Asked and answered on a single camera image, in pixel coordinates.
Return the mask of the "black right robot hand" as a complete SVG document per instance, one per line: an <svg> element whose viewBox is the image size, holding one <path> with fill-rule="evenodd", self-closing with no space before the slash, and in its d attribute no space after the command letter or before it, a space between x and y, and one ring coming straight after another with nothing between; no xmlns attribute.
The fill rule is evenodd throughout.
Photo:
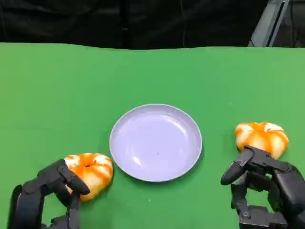
<svg viewBox="0 0 305 229"><path fill-rule="evenodd" d="M221 184L231 187L231 208L238 214L241 229L305 227L305 180L295 166L272 158L269 152L245 146L224 172ZM249 188L268 192L272 213L248 204Z"/></svg>

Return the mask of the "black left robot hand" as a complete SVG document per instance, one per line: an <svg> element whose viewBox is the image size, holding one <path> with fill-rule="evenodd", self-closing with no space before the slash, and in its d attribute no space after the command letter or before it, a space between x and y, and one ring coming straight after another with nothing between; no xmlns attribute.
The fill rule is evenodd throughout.
<svg viewBox="0 0 305 229"><path fill-rule="evenodd" d="M44 199L54 193L66 207L66 213L42 223ZM90 193L88 186L72 172L64 159L40 170L37 177L17 185L11 195L8 229L79 229L81 195Z"/></svg>

